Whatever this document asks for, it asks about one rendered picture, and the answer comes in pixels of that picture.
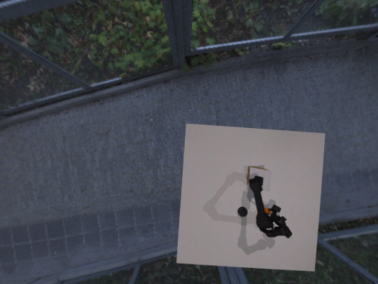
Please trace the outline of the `black round pedestal with short shaft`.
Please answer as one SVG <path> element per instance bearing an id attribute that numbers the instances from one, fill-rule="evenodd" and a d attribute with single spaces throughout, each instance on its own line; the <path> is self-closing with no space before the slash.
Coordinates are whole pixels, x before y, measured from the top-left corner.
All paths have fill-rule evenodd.
<path id="1" fill-rule="evenodd" d="M 246 208 L 241 207 L 241 208 L 239 208 L 239 210 L 238 210 L 238 214 L 239 214 L 241 217 L 244 217 L 244 216 L 248 215 L 248 211 L 246 210 Z"/>

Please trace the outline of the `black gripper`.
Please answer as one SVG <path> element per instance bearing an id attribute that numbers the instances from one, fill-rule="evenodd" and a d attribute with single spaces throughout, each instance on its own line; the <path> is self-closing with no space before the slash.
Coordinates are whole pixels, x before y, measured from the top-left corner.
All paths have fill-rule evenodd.
<path id="1" fill-rule="evenodd" d="M 273 224 L 273 222 L 275 222 L 276 218 L 279 218 L 279 216 L 277 216 L 277 212 L 280 212 L 281 208 L 275 204 L 273 204 L 272 208 L 268 208 L 270 211 L 272 211 L 271 215 L 268 216 L 268 214 L 266 214 L 268 217 L 269 217 L 269 220 L 271 221 L 271 223 Z"/>

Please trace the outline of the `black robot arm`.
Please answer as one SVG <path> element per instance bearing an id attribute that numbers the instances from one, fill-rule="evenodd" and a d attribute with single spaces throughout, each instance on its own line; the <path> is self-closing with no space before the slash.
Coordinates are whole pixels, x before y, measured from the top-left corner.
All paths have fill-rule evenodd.
<path id="1" fill-rule="evenodd" d="M 271 223 L 269 217 L 265 214 L 265 209 L 263 206 L 262 195 L 263 191 L 263 177 L 255 176 L 249 180 L 249 185 L 251 190 L 254 192 L 255 202 L 257 206 L 257 215 L 256 215 L 256 224 L 260 231 L 265 233 L 268 237 L 277 237 L 277 236 L 286 236 L 287 239 L 292 236 L 291 230 L 286 226 L 285 221 L 287 220 L 284 216 L 279 216 L 276 218 L 275 223 L 278 227 L 274 228 L 274 225 Z M 271 230 L 267 230 L 272 228 Z"/>

